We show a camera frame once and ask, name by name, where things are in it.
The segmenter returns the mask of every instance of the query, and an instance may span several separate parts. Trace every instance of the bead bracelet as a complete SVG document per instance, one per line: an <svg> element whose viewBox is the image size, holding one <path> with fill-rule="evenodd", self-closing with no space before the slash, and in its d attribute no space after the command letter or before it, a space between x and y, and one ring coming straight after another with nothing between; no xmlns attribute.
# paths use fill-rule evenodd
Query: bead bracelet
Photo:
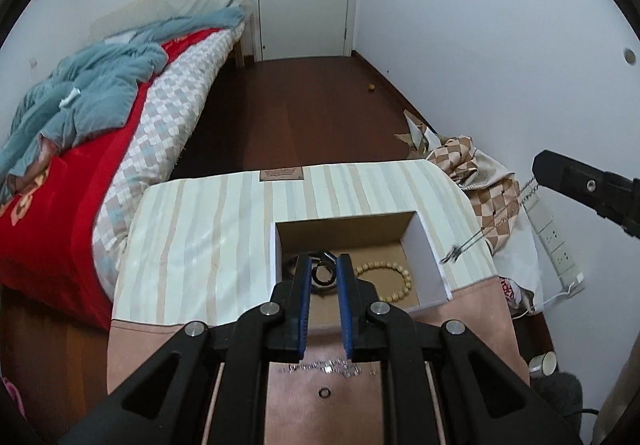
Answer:
<svg viewBox="0 0 640 445"><path fill-rule="evenodd" d="M399 300L402 300L403 298L407 297L407 295L409 295L409 292L411 291L411 288L412 288L411 274L409 273L409 270L398 265L398 263L386 263L385 261L371 261L370 263L367 263L362 266L358 266L355 269L356 277L359 277L360 275L362 275L363 273L369 270L378 269L378 268L388 268L390 270L397 271L402 276L402 279L404 279L404 287L402 289L399 289L397 292L387 297L385 297L384 295L380 295L380 300L382 302L398 302Z"/></svg>

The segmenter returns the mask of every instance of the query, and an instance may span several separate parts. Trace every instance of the pillow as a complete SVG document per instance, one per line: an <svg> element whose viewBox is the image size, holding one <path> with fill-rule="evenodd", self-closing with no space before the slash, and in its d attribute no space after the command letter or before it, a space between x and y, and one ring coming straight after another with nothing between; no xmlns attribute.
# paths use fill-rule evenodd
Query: pillow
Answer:
<svg viewBox="0 0 640 445"><path fill-rule="evenodd" d="M90 41L127 32L152 22L206 15L226 8L234 0L136 0L99 18L90 26Z"/></svg>
<svg viewBox="0 0 640 445"><path fill-rule="evenodd" d="M131 39L136 36L136 30L125 31L124 33L120 33L119 35L113 35L111 37L107 37L104 40L105 44L129 44Z"/></svg>

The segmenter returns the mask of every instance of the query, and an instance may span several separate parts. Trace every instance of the white mug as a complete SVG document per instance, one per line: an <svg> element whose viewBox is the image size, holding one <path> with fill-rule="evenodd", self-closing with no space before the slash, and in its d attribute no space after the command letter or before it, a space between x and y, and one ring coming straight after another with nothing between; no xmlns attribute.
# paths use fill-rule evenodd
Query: white mug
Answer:
<svg viewBox="0 0 640 445"><path fill-rule="evenodd" d="M553 351L533 357L529 362L531 378L543 378L551 375L558 367L558 358Z"/></svg>

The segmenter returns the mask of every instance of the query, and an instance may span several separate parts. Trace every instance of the box label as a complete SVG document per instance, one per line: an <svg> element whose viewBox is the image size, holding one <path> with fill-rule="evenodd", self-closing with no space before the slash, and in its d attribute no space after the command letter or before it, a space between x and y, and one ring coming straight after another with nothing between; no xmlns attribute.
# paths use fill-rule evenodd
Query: box label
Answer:
<svg viewBox="0 0 640 445"><path fill-rule="evenodd" d="M260 181L284 181L302 179L304 179L302 167L289 167L286 169L260 171Z"/></svg>

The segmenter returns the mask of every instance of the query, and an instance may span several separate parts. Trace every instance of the power strip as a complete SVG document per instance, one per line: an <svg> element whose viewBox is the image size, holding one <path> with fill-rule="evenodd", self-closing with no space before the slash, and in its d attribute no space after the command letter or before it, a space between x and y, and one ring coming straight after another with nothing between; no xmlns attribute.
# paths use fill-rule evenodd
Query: power strip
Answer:
<svg viewBox="0 0 640 445"><path fill-rule="evenodd" d="M540 242L545 247L546 254L551 260L558 279L564 291L569 292L569 297L580 293L584 289L584 275L575 263L571 251L564 240L564 235L554 218L546 208L540 196L534 190L523 190L523 197L526 200L522 203L529 217L533 230L538 234Z"/></svg>

